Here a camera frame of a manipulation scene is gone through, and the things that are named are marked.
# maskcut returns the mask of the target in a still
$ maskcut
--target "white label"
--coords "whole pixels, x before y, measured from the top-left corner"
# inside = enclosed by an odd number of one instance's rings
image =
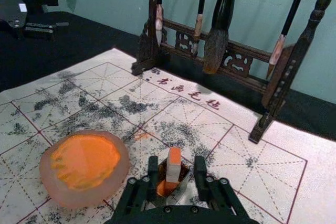
[[[27,12],[27,6],[26,6],[26,4],[19,4],[19,7],[20,7],[20,11],[22,13],[26,13]]]

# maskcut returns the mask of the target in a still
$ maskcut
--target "light blue wall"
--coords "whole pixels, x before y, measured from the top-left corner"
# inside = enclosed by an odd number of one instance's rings
[[[60,6],[49,10],[64,10],[72,3],[59,0]],[[307,24],[316,0],[302,0],[287,37],[287,43],[297,41]],[[203,28],[211,27],[216,0],[206,0]],[[230,39],[272,51],[281,32],[292,0],[236,0]],[[198,0],[163,0],[166,18],[194,26]],[[76,0],[74,14],[139,35],[148,17],[148,0]],[[321,22],[313,44],[301,65],[291,88],[336,103],[336,0]],[[265,63],[254,63],[251,73],[264,78]]]

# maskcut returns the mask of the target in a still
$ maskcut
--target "brush pen rack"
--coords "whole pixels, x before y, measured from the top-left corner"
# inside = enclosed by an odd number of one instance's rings
[[[149,0],[149,17],[139,39],[139,53],[136,57],[137,61],[132,66],[132,73],[139,75],[145,70],[160,66],[170,60],[169,54],[175,54],[203,65],[203,58],[193,57],[192,55],[194,35],[194,28],[192,27],[163,19],[162,42],[160,47],[158,46],[155,33],[157,2],[158,0]],[[317,0],[306,28],[295,44],[284,48],[269,81],[251,76],[249,71],[252,61],[261,60],[268,63],[271,54],[229,40],[226,51],[223,51],[223,61],[217,74],[228,76],[233,81],[263,94],[261,102],[265,107],[265,112],[250,133],[250,141],[257,144],[267,127],[279,114],[285,102],[286,94],[313,41],[315,30],[330,2],[331,0]],[[174,46],[167,43],[165,28],[176,31]],[[203,31],[200,39],[206,41],[207,37],[208,33]]]

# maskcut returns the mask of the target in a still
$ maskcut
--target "calligraphy grid paper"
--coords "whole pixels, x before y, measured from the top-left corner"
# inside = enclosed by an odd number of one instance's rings
[[[248,134],[260,115],[197,83],[159,69],[135,77],[134,58],[116,49],[0,94],[0,224],[103,223],[124,185],[99,206],[63,209],[38,171],[41,154],[83,129],[109,131],[129,150],[129,177],[146,174],[150,155],[182,149],[227,177],[260,223],[336,223],[334,142],[274,122],[258,145]],[[193,179],[179,201],[200,205]]]

